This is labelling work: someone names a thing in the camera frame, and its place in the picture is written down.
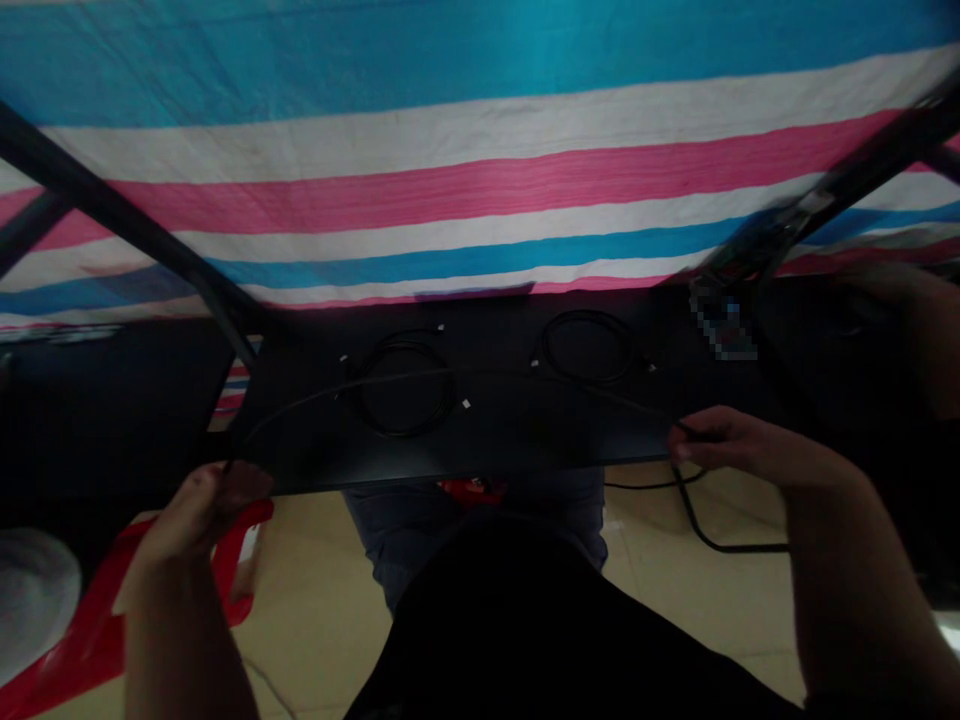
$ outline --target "blue stripe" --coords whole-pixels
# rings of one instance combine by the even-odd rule
[[[17,315],[47,315],[64,310],[98,310],[176,300],[196,295],[185,281],[165,267],[107,277],[69,280],[15,293],[0,292],[0,312]]]
[[[729,237],[742,222],[742,218],[733,218],[707,225],[547,238],[509,245],[427,250],[351,260],[293,263],[223,260],[211,262],[240,284],[284,289],[314,285],[349,287],[365,283],[493,275],[530,270],[544,265],[583,265],[598,259],[626,260],[687,255],[716,246]]]
[[[0,96],[40,125],[260,122],[826,68],[955,42],[958,18],[946,0],[31,5],[0,9]]]
[[[849,210],[818,232],[810,242],[826,245],[876,228],[958,220],[960,203],[917,212]],[[354,260],[211,262],[241,284],[277,289],[323,285],[348,287],[364,283],[493,275],[542,266],[576,266],[600,259],[676,257],[716,247],[727,240],[743,221],[744,218],[733,218],[680,228],[547,238],[511,245],[431,250]],[[192,289],[184,282],[164,268],[153,266],[124,275],[72,280],[22,292],[0,293],[0,312],[44,315],[63,310],[92,310],[172,300],[192,294]]]
[[[870,230],[907,227],[924,222],[960,222],[960,202],[932,210],[848,210],[804,240],[807,245],[833,245]]]

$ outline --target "person's right hand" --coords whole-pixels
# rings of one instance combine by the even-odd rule
[[[683,423],[718,440],[693,442],[674,426],[667,445],[678,464],[693,462],[707,470],[732,467],[781,488],[835,485],[863,476],[833,450],[733,408],[712,407],[683,418]]]

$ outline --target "hand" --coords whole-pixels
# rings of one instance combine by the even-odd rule
[[[270,493],[273,479],[256,465],[239,460],[224,477],[225,465],[201,465],[187,476],[140,541],[134,567],[155,567],[177,559],[208,560],[240,511]]]
[[[849,460],[819,443],[778,425],[729,407],[712,407],[683,418],[691,430],[710,433],[717,442],[691,442],[674,426],[667,446],[674,463],[694,462],[707,470],[732,467],[781,488],[834,485],[863,473]]]

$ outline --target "white object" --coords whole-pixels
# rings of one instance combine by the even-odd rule
[[[33,528],[0,531],[0,686],[60,642],[80,602],[80,565]]]

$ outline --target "black shirt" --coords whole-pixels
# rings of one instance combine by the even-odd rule
[[[621,592],[572,543],[500,518],[457,536],[410,584],[347,718],[640,714],[803,713]]]

